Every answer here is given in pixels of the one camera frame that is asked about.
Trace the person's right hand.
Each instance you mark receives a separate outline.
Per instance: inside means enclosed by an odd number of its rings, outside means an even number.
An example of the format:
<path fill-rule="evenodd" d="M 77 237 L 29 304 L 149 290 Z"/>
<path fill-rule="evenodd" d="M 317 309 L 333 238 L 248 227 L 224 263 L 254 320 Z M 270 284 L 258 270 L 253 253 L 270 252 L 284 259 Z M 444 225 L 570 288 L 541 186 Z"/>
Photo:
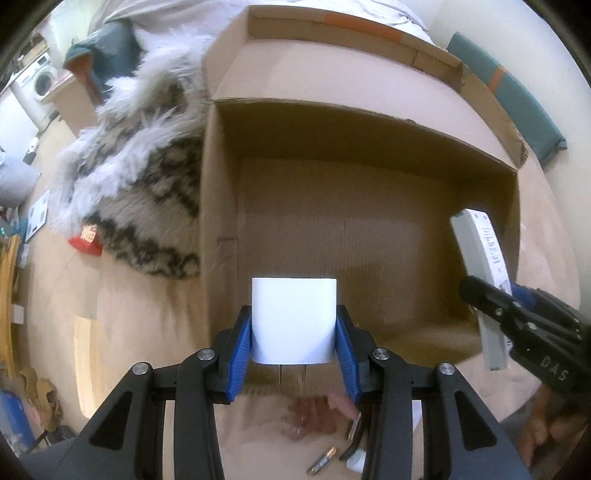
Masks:
<path fill-rule="evenodd" d="M 590 401 L 564 398 L 542 384 L 530 401 L 529 416 L 519 437 L 518 452 L 529 468 L 549 451 L 551 462 L 543 478 L 552 478 L 564 466 L 590 422 Z"/>

